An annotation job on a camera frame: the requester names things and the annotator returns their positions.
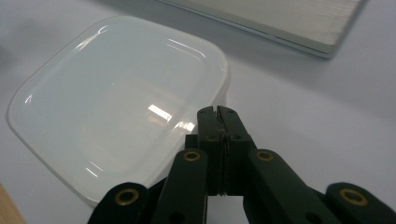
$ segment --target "table surface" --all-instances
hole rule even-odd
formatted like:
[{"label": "table surface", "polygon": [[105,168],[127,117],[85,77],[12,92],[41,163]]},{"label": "table surface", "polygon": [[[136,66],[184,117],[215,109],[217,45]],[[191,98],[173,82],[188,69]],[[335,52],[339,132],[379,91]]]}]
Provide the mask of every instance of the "table surface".
[{"label": "table surface", "polygon": [[[321,192],[335,182],[396,209],[396,1],[369,1],[341,48],[322,60],[148,0],[0,2],[0,182],[27,223],[86,223],[92,207],[9,129],[18,87],[94,23],[130,15],[200,36],[226,54],[227,106],[256,145],[276,151]],[[207,223],[248,223],[240,197],[210,197]]]}]

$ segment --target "screw hole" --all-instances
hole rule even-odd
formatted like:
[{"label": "screw hole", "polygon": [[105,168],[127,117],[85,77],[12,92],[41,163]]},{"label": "screw hole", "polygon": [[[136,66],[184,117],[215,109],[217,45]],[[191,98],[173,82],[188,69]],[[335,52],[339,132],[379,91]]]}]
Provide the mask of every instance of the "screw hole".
[{"label": "screw hole", "polygon": [[305,214],[305,218],[312,224],[320,224],[323,222],[320,216],[313,213]]},{"label": "screw hole", "polygon": [[136,189],[123,189],[116,194],[116,204],[126,206],[134,203],[139,197],[139,192]]},{"label": "screw hole", "polygon": [[364,195],[354,189],[341,189],[340,194],[345,201],[357,206],[366,206],[369,203]]},{"label": "screw hole", "polygon": [[267,152],[267,151],[258,151],[257,157],[259,158],[259,160],[262,160],[262,161],[271,161],[274,159],[273,154],[271,154],[270,152]]},{"label": "screw hole", "polygon": [[184,153],[184,160],[186,161],[198,161],[201,155],[198,152],[189,151]]},{"label": "screw hole", "polygon": [[183,223],[184,222],[184,215],[182,214],[182,213],[172,213],[170,216],[169,216],[169,221],[172,223],[172,224],[180,224],[180,223]]}]

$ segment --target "white container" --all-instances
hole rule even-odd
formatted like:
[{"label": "white container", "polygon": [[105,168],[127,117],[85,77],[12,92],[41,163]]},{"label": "white container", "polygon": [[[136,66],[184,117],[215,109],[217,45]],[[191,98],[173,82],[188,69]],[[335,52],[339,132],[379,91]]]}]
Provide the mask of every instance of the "white container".
[{"label": "white container", "polygon": [[164,178],[196,112],[223,104],[224,54],[149,21],[100,21],[18,90],[7,122],[70,189],[95,205],[114,186]]}]

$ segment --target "brass insert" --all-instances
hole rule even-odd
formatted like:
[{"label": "brass insert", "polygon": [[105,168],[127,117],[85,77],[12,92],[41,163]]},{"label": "brass insert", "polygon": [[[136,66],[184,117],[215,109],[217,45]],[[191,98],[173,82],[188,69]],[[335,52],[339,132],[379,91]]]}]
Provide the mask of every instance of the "brass insert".
[{"label": "brass insert", "polygon": [[186,161],[198,161],[199,159],[201,159],[201,154],[199,154],[198,152],[189,151],[184,153],[183,157]]},{"label": "brass insert", "polygon": [[341,189],[340,195],[345,201],[357,206],[367,206],[369,203],[364,195],[354,189]]},{"label": "brass insert", "polygon": [[139,192],[136,189],[120,190],[115,198],[116,204],[126,206],[134,203],[139,198]]},{"label": "brass insert", "polygon": [[271,152],[268,152],[268,151],[260,150],[260,151],[257,152],[256,155],[257,155],[257,158],[259,158],[259,160],[261,160],[261,161],[271,161],[271,160],[274,159],[273,154]]}]

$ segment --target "food container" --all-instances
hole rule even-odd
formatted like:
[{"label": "food container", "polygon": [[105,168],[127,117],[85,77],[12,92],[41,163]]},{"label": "food container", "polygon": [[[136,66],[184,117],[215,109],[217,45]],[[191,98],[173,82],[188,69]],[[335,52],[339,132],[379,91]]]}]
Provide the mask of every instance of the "food container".
[{"label": "food container", "polygon": [[17,91],[7,122],[71,190],[97,204],[123,182],[166,177],[196,113],[224,104],[215,45],[132,17],[96,23]]}]

